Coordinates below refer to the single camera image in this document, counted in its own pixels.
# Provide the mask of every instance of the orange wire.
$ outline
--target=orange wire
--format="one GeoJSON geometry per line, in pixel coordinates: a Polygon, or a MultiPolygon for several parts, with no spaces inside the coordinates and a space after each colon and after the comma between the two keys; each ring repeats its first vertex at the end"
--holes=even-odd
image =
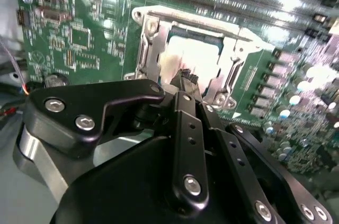
{"type": "Polygon", "coordinates": [[[22,85],[22,89],[26,95],[30,95],[30,93],[27,91],[26,85],[22,85]]]}

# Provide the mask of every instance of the motherboard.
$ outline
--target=motherboard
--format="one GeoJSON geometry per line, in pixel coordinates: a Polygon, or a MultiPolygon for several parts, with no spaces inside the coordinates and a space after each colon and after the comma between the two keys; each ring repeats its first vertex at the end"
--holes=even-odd
{"type": "Polygon", "coordinates": [[[339,163],[339,0],[18,1],[32,81],[165,85],[189,68],[291,171],[339,163]]]}

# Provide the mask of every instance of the white wire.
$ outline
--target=white wire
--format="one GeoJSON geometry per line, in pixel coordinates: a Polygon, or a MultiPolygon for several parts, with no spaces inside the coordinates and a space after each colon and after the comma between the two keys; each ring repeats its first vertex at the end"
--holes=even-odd
{"type": "Polygon", "coordinates": [[[3,41],[3,38],[2,36],[0,35],[0,44],[1,46],[3,47],[3,49],[5,50],[6,54],[8,55],[9,59],[11,60],[11,63],[15,69],[15,72],[17,73],[17,75],[19,76],[19,79],[22,83],[22,85],[26,85],[26,82],[25,82],[25,79],[23,78],[22,76],[22,73],[21,73],[21,70],[20,70],[20,67],[19,65],[17,64],[17,61],[14,57],[14,55],[8,50],[8,48],[6,47],[4,41],[3,41]]]}

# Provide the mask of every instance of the connector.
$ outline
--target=connector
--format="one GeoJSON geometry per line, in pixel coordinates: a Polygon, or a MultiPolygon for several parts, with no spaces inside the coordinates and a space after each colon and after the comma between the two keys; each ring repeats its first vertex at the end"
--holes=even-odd
{"type": "Polygon", "coordinates": [[[18,25],[21,25],[23,27],[31,27],[31,20],[30,20],[30,14],[28,11],[24,10],[17,10],[16,11],[16,19],[18,25]]]}

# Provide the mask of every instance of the metal cylinder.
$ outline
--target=metal cylinder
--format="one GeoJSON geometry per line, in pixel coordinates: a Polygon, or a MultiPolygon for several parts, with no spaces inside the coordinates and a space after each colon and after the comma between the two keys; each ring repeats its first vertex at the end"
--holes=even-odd
{"type": "Polygon", "coordinates": [[[320,99],[327,105],[328,109],[333,109],[337,104],[332,100],[332,98],[328,97],[327,95],[323,94],[320,99]]]}
{"type": "Polygon", "coordinates": [[[309,63],[304,64],[301,69],[308,78],[313,78],[317,74],[316,67],[309,63]]]}
{"type": "Polygon", "coordinates": [[[301,97],[293,92],[288,92],[285,96],[291,105],[297,105],[301,100],[301,97]]]}
{"type": "Polygon", "coordinates": [[[291,112],[288,110],[286,106],[278,106],[276,109],[276,112],[278,113],[280,118],[287,118],[290,116],[291,112]]]}
{"type": "Polygon", "coordinates": [[[286,147],[291,147],[291,144],[288,141],[284,141],[280,144],[280,147],[281,147],[281,149],[284,149],[286,147]]]}
{"type": "Polygon", "coordinates": [[[302,77],[296,77],[293,80],[294,86],[299,90],[299,91],[308,91],[311,88],[310,82],[307,80],[303,79],[302,77]]]}
{"type": "Polygon", "coordinates": [[[263,131],[266,134],[271,134],[273,132],[272,122],[266,122],[262,125],[263,131]]]}
{"type": "Polygon", "coordinates": [[[339,128],[339,118],[332,113],[326,114],[326,119],[333,128],[339,128]]]}

